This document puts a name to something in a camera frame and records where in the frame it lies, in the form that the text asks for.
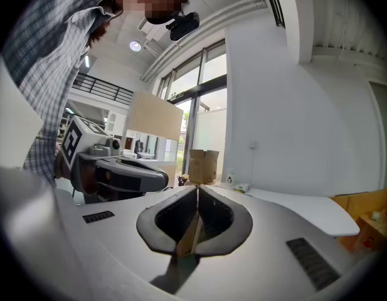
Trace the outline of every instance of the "wooden panel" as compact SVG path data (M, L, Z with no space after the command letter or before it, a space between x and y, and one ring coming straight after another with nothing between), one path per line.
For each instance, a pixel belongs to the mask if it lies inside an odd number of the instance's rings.
M168 175L168 186L174 187L176 166L159 166Z
M129 107L126 128L179 140L183 110L148 92L136 92Z
M331 199L356 220L359 216L368 212L381 211L387 208L387 189L370 193L336 196Z

